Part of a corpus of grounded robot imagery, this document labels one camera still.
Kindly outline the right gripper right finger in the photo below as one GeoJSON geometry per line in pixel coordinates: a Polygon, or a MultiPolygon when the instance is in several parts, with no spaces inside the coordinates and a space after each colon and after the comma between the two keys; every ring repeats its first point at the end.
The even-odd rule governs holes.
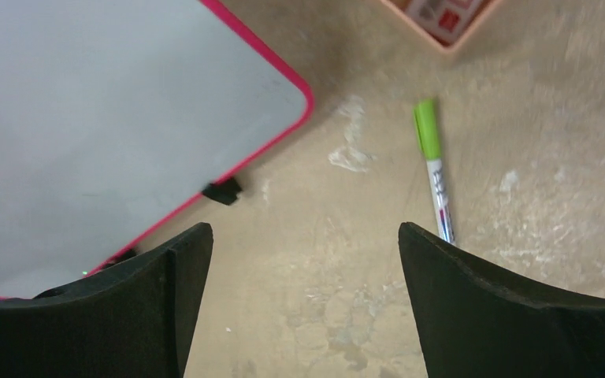
{"type": "Polygon", "coordinates": [[[605,298],[465,252],[420,226],[399,252],[431,377],[605,377],[605,298]]]}

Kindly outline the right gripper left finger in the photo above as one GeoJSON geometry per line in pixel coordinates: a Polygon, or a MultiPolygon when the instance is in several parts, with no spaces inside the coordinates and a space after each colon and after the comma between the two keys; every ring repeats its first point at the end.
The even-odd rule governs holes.
{"type": "Polygon", "coordinates": [[[0,301],[0,377],[182,377],[213,251],[199,223],[159,247],[0,301]]]}

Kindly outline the pink framed whiteboard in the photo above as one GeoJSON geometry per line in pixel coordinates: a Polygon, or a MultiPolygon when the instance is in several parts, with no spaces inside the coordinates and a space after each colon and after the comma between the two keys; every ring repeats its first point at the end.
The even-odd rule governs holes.
{"type": "Polygon", "coordinates": [[[218,1],[0,1],[0,298],[96,272],[313,107],[218,1]]]}

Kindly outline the green capped white marker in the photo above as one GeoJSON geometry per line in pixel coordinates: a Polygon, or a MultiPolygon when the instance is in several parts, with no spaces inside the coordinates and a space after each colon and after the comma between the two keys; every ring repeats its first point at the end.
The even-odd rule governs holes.
{"type": "Polygon", "coordinates": [[[426,162],[438,236],[445,242],[455,245],[455,233],[449,208],[450,201],[444,181],[435,100],[428,98],[419,102],[414,106],[413,115],[419,146],[426,162]]]}

